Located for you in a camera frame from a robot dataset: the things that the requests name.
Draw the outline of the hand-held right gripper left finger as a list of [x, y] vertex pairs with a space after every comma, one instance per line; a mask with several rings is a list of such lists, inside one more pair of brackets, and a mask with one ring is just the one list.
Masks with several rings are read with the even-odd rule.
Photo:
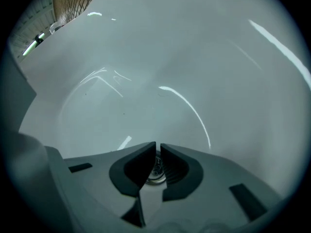
[[81, 188], [77, 216], [86, 233], [146, 233], [139, 192], [155, 164], [156, 143], [69, 158], [65, 163]]

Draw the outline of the ceiling tube light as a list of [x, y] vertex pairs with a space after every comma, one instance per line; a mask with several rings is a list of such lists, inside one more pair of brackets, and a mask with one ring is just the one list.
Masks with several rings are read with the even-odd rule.
[[27, 49], [23, 52], [23, 56], [26, 56], [33, 48], [36, 48], [38, 45], [40, 45], [43, 42], [43, 36], [45, 34], [41, 33], [41, 34], [37, 34], [35, 36], [34, 41], [27, 47]]

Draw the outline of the chrome bathtub drain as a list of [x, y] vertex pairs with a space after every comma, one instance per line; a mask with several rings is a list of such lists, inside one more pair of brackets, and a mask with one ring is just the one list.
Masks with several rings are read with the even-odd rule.
[[160, 185], [166, 181], [166, 176], [163, 169], [161, 153], [159, 151], [156, 152], [155, 156], [155, 164], [154, 167], [149, 174], [146, 184], [147, 185]]

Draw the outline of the white oval bathtub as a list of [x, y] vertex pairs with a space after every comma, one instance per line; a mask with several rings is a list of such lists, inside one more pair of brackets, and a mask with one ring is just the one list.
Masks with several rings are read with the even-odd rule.
[[93, 0], [20, 67], [19, 130], [64, 158], [174, 144], [286, 197], [310, 155], [311, 52], [278, 0]]

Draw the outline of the clear plastic bag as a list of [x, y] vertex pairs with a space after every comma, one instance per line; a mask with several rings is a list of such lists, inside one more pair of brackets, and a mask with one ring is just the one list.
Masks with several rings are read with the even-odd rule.
[[54, 34], [57, 30], [59, 30], [63, 25], [57, 21], [50, 26], [50, 33]]

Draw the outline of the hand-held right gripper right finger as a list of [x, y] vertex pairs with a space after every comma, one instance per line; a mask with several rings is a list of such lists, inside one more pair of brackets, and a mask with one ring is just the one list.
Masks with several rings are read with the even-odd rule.
[[167, 181], [160, 225], [236, 229], [281, 202], [269, 185], [229, 159], [170, 144], [160, 148]]

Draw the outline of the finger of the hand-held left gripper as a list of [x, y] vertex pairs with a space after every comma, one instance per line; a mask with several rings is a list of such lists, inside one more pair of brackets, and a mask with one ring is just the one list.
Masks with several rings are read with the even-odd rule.
[[0, 127], [19, 131], [22, 121], [36, 97], [9, 46], [0, 56]]

